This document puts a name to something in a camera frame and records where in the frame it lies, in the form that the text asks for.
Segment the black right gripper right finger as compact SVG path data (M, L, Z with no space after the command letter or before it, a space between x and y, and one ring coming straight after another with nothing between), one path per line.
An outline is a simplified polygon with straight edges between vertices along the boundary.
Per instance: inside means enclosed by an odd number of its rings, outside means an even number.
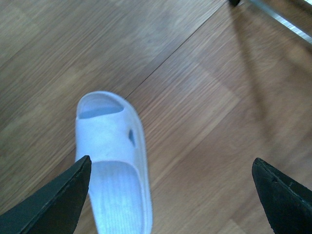
M275 234L312 232L312 192L261 158L252 165L255 187Z

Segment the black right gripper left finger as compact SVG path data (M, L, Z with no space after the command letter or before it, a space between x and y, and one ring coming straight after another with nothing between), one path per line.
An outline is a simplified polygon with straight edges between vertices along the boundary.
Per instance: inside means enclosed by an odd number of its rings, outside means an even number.
M2 234L72 234L89 190L92 162L70 168L0 216Z

